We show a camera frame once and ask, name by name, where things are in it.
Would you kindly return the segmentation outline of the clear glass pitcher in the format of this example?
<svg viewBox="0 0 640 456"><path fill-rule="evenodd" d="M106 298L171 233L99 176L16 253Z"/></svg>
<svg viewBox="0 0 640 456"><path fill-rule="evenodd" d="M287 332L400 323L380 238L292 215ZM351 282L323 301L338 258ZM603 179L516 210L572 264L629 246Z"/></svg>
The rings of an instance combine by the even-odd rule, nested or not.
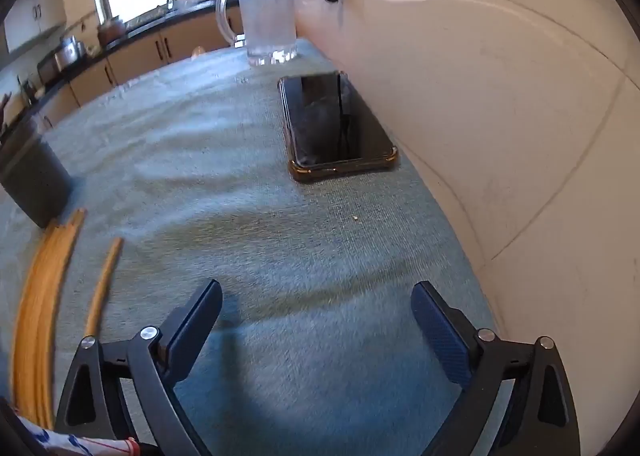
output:
<svg viewBox="0 0 640 456"><path fill-rule="evenodd" d="M242 33L232 30L227 0L216 0L218 30L233 48L244 48L250 65L282 64L297 56L294 0L238 0Z"/></svg>

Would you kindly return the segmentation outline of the teal table cloth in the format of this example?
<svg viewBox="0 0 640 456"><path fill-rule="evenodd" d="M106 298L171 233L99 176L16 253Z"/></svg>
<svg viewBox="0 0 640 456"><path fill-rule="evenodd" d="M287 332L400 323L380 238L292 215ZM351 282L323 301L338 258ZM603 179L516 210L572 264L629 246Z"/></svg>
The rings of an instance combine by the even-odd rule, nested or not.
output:
<svg viewBox="0 0 640 456"><path fill-rule="evenodd" d="M17 140L44 144L87 216L55 326L63 384L113 239L100 337L127 340L217 281L220 317L178 400L214 455L417 455L459 390L410 307L432 282L492 321L471 265L408 159L312 184L286 168L280 78L328 72L303 44L277 68L227 49L166 66Z"/></svg>

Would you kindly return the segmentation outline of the black smartphone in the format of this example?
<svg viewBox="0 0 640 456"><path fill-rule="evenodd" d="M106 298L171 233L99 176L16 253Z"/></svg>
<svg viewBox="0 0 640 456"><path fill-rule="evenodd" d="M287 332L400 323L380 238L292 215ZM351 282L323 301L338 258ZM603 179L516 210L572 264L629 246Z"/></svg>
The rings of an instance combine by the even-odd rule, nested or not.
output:
<svg viewBox="0 0 640 456"><path fill-rule="evenodd" d="M300 183L390 170L397 146L340 71L278 81L288 171Z"/></svg>

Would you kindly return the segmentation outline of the dark perforated utensil holder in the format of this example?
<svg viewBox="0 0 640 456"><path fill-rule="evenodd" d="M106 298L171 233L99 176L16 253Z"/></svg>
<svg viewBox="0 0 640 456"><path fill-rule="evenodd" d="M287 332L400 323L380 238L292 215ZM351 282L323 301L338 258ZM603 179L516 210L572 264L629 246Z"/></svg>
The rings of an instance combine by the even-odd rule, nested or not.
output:
<svg viewBox="0 0 640 456"><path fill-rule="evenodd" d="M73 180L32 118L1 138L1 185L40 229L64 213Z"/></svg>

